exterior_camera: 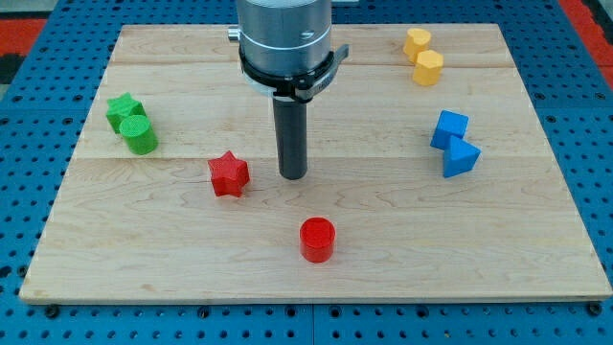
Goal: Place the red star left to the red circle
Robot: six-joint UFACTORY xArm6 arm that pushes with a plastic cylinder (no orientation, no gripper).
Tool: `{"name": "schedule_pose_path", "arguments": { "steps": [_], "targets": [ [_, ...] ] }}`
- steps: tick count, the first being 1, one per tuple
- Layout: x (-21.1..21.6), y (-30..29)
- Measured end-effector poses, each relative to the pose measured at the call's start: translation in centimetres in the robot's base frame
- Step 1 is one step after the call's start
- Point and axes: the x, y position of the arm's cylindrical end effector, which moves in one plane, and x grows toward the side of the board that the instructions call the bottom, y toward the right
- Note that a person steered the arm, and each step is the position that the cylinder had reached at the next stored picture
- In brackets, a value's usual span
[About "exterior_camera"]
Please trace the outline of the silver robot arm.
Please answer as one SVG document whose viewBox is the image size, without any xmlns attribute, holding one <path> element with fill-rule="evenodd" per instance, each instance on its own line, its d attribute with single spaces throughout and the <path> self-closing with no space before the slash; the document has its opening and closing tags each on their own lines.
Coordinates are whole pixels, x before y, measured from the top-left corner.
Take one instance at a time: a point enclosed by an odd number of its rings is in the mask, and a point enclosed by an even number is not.
<svg viewBox="0 0 613 345">
<path fill-rule="evenodd" d="M 247 82 L 269 97 L 309 102 L 333 78 L 330 0 L 237 0 Z"/>
</svg>

